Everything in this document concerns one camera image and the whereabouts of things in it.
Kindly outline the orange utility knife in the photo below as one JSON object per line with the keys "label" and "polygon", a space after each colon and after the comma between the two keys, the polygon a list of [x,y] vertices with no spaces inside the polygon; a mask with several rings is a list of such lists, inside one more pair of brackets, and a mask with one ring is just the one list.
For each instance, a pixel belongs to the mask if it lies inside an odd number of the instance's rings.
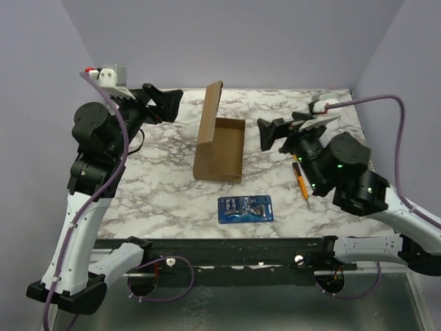
{"label": "orange utility knife", "polygon": [[292,157],[293,157],[293,160],[294,160],[293,163],[292,163],[292,168],[294,169],[294,172],[295,172],[295,175],[296,175],[296,178],[297,178],[297,181],[298,181],[298,185],[299,185],[301,193],[302,193],[302,197],[305,200],[305,203],[307,204],[307,207],[310,209],[311,206],[309,204],[309,194],[308,194],[308,191],[307,191],[307,188],[306,188],[306,185],[305,185],[305,181],[304,181],[303,176],[302,176],[302,172],[300,170],[300,166],[298,164],[298,159],[297,159],[297,157],[295,155],[292,155]]}

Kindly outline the brown cardboard express box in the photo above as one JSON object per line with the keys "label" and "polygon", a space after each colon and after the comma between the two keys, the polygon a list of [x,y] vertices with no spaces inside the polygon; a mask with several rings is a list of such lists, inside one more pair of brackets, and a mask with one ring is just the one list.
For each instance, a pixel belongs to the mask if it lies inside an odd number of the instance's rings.
{"label": "brown cardboard express box", "polygon": [[217,116],[222,91],[221,80],[206,87],[193,176],[195,180],[240,183],[243,175],[245,120]]}

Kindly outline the blue razor blister pack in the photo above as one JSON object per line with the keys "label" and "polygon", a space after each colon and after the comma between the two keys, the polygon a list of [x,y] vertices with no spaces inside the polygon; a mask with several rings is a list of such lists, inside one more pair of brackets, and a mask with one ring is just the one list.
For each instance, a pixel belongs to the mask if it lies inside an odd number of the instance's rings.
{"label": "blue razor blister pack", "polygon": [[267,223],[273,220],[274,213],[269,195],[218,198],[220,224]]}

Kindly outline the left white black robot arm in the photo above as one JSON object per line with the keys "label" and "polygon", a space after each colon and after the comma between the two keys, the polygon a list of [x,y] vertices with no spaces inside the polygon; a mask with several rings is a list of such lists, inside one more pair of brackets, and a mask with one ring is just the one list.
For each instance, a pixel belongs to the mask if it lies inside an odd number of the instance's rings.
{"label": "left white black robot arm", "polygon": [[148,270],[152,243],[130,237],[107,257],[90,265],[97,233],[125,171],[128,149],[114,115],[99,102],[83,104],[74,114],[72,136],[78,156],[70,168],[68,206],[52,262],[27,297],[72,314],[91,315],[107,289],[131,269]]}

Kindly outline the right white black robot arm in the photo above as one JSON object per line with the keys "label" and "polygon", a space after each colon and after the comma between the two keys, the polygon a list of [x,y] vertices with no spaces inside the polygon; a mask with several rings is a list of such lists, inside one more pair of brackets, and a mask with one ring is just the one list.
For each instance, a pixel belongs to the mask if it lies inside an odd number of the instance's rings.
{"label": "right white black robot arm", "polygon": [[397,188],[368,168],[370,149],[350,133],[323,143],[327,124],[336,119],[336,115],[293,112],[290,121],[257,120],[261,150],[270,150],[275,140],[284,139],[280,153],[297,157],[314,196],[333,191],[333,204],[342,211],[395,230],[383,237],[338,237],[334,246],[317,251],[318,265],[331,270],[340,262],[382,261],[440,276],[440,220],[426,221],[415,206],[401,201]]}

